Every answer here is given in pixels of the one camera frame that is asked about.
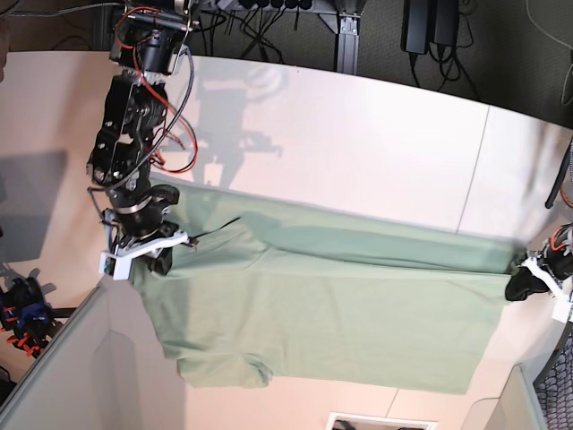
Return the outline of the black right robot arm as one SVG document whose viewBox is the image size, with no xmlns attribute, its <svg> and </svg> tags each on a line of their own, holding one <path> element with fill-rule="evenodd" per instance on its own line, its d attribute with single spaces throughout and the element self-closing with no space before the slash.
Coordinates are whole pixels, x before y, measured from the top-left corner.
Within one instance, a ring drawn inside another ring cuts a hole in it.
<svg viewBox="0 0 573 430">
<path fill-rule="evenodd" d="M 109 208 L 98 216 L 107 248 L 98 270 L 126 280 L 134 261 L 166 275 L 177 245 L 192 240 L 166 219 L 180 193 L 172 185 L 153 185 L 152 168 L 162 168 L 159 147 L 175 125 L 184 125 L 184 102 L 168 100 L 166 79 L 178 60 L 192 59 L 186 41 L 193 30 L 197 1 L 127 1 L 114 28 L 110 60 L 122 71 L 107 93 L 102 125 L 87 162 L 89 195 L 104 194 Z"/>
</svg>

